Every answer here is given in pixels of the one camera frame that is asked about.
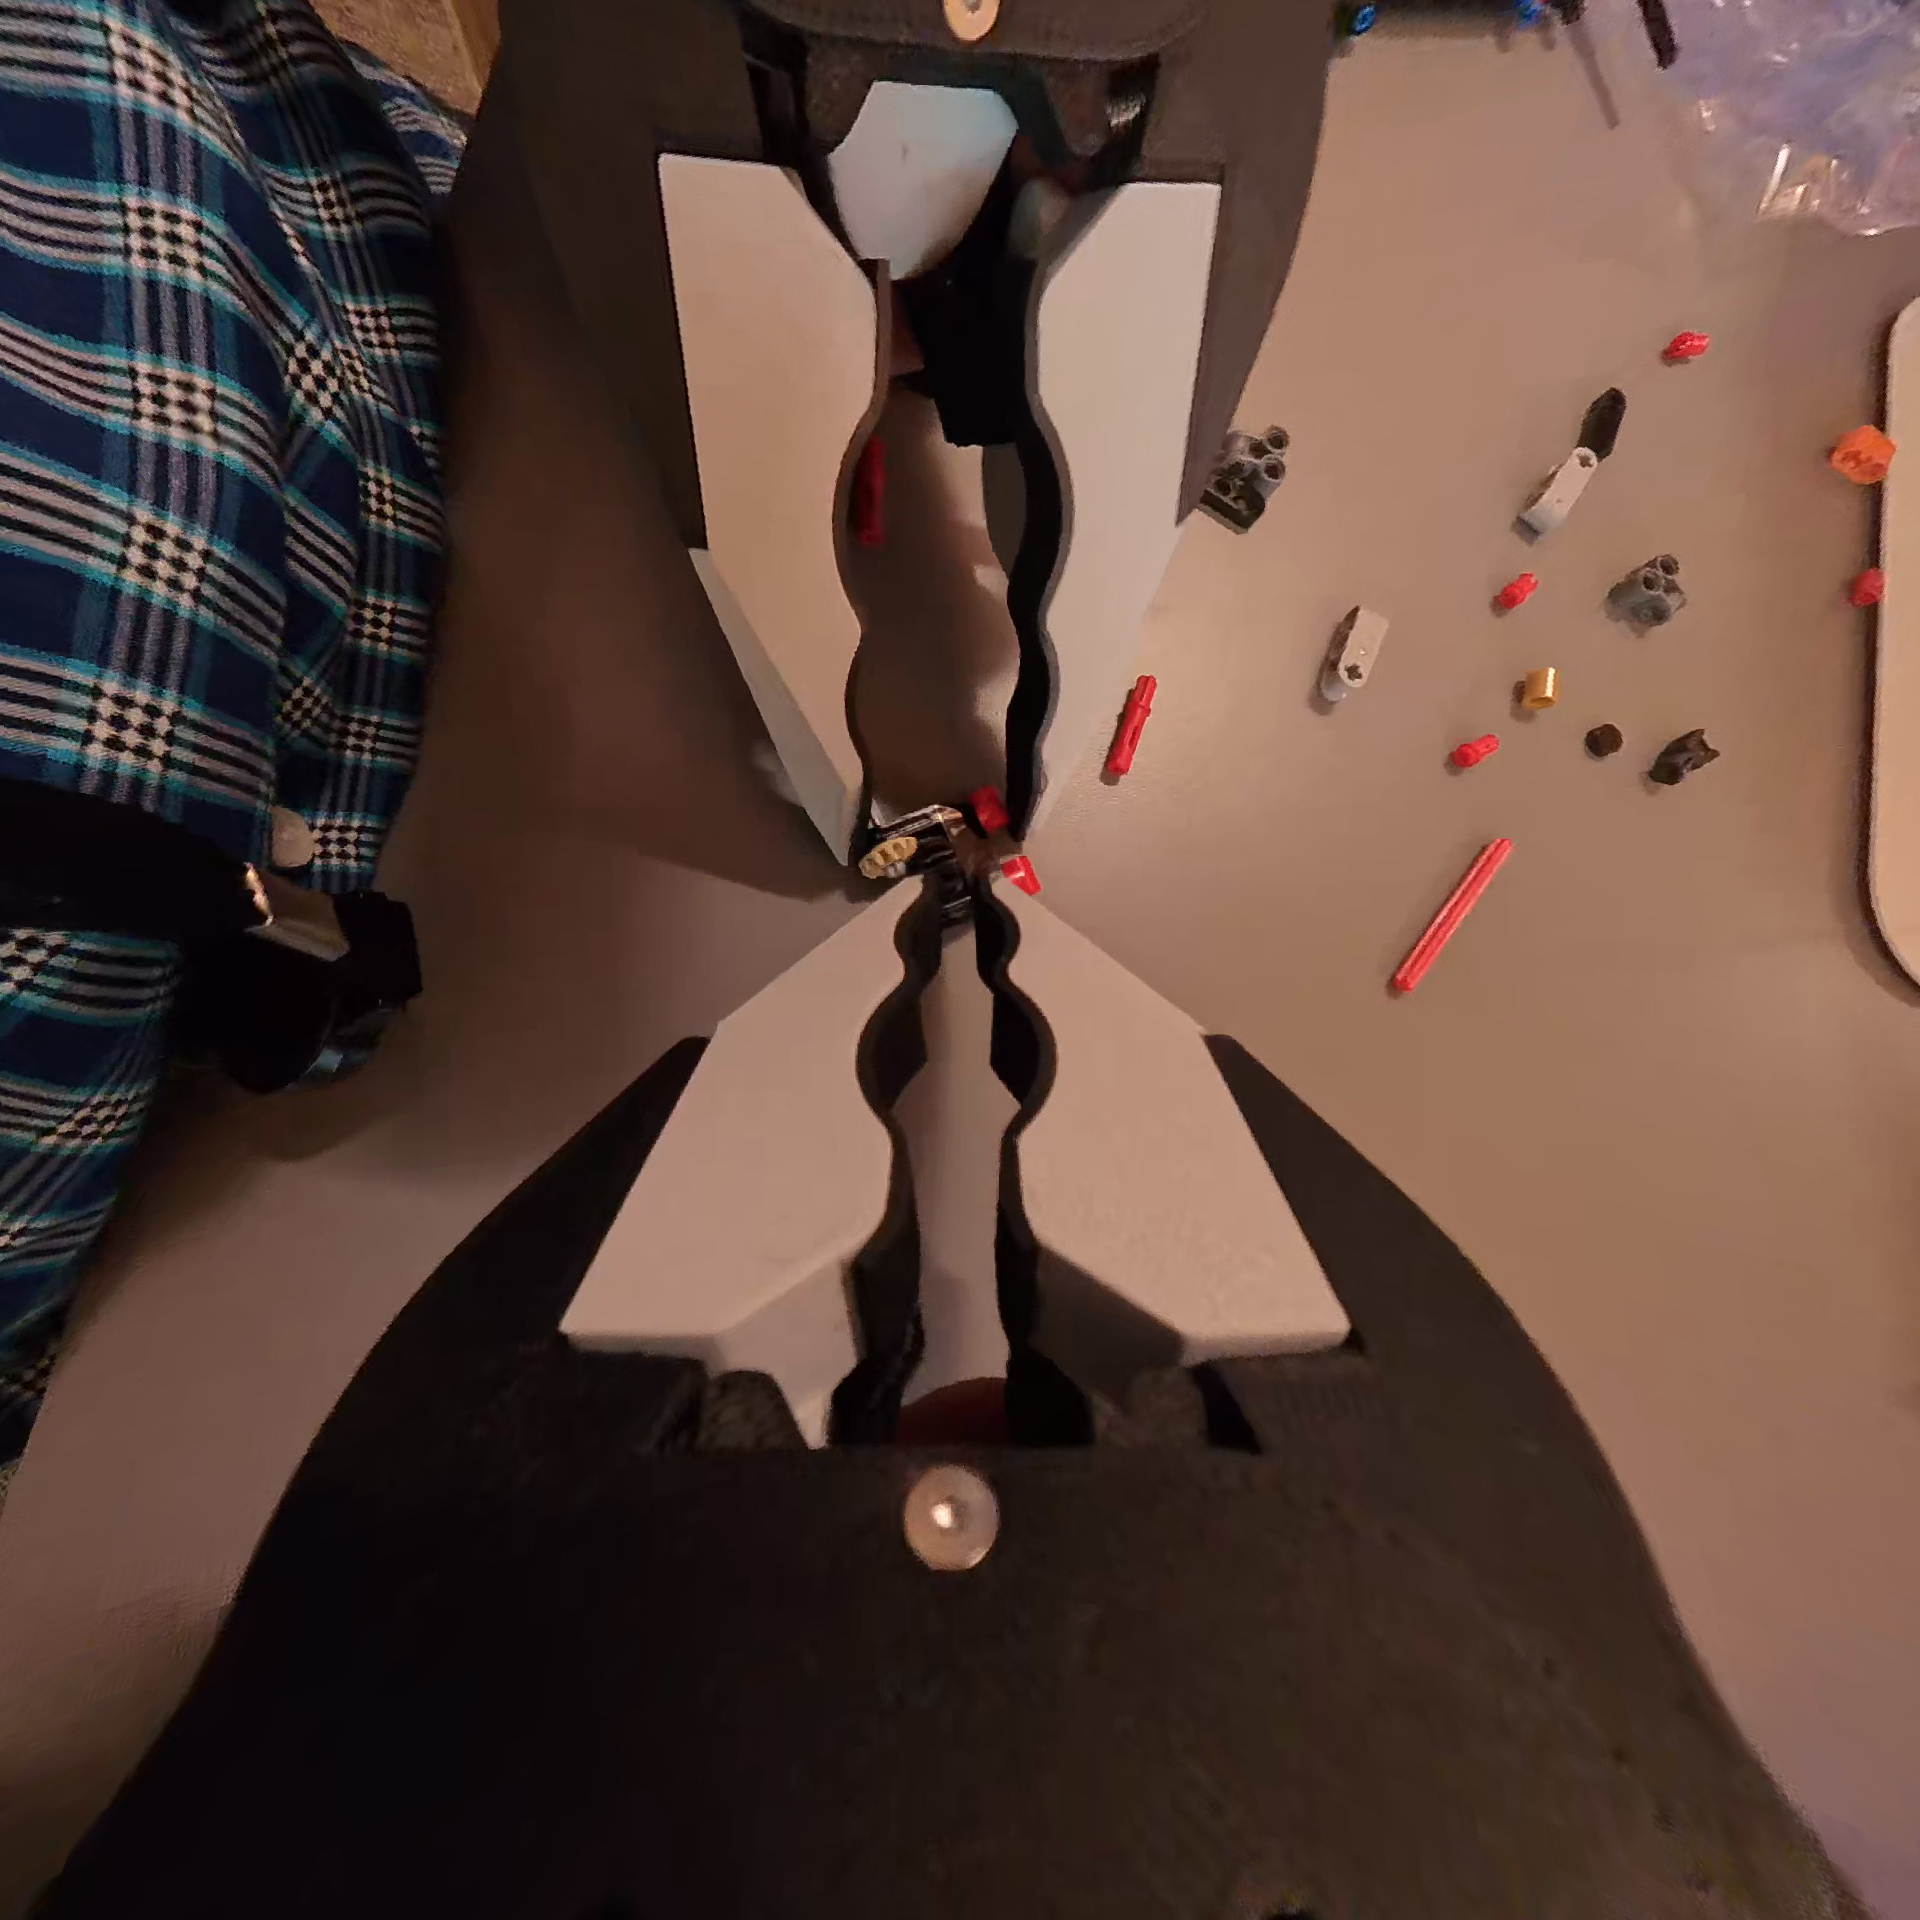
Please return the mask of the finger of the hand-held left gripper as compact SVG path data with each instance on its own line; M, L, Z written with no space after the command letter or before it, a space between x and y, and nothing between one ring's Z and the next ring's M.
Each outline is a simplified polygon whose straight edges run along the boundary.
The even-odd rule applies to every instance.
M704 517L691 563L798 805L847 863L867 761L843 514L877 415L877 287L782 167L669 153L659 188Z
M1217 182L1131 180L1055 198L1029 236L1021 675L1005 714L1017 836L1105 735L1182 537L1217 203Z

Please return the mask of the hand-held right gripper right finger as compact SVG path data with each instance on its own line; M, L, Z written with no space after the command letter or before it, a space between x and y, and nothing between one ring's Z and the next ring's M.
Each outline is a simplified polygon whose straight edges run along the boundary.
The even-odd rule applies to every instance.
M1119 1401L1141 1375L1351 1334L1207 1030L1035 895L975 895L1013 1359Z

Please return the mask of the clear plastic bag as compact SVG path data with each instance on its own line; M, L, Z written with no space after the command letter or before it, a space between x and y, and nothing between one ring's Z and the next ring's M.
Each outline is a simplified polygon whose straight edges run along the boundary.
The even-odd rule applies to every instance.
M1917 4L1699 4L1678 70L1717 185L1757 225L1917 227Z

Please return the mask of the black grey lego connector block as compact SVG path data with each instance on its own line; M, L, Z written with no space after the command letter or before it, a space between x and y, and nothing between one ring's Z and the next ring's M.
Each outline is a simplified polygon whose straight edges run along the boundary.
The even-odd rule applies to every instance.
M1286 481L1286 454L1288 431L1281 425L1273 422L1263 431L1230 430L1198 498L1199 513L1248 534Z

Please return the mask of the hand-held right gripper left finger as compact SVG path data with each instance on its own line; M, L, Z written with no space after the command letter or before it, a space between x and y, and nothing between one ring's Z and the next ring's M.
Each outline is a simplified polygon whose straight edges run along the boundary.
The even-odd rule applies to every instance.
M904 985L897 931L924 901L892 887L715 1026L560 1318L573 1348L832 1401L859 1357L853 1262L894 1174L856 1046Z

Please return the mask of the person in plaid shirt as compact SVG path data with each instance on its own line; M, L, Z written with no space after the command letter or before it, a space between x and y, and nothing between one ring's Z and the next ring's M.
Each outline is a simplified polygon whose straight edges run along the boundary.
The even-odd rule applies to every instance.
M312 4L5 4L5 1481L163 1079L403 1005L352 941L441 599L470 117Z

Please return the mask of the long red lego axle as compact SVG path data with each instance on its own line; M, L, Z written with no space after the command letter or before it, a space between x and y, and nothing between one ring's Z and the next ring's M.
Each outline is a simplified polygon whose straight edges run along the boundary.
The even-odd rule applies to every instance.
M1439 954L1451 943L1465 919L1475 913L1475 906L1491 890L1512 851L1512 839L1499 836L1475 855L1470 867L1455 879L1451 893L1437 906L1425 929L1388 978L1388 990L1391 995L1406 996L1417 991Z

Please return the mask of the small black lego assembly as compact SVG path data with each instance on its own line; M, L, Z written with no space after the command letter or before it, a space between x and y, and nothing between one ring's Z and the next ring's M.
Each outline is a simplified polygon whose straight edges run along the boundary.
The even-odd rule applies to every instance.
M1041 891L995 783L969 788L957 805L915 806L861 826L853 863L863 879L924 879L949 922L964 919L975 893L996 879L1025 895Z

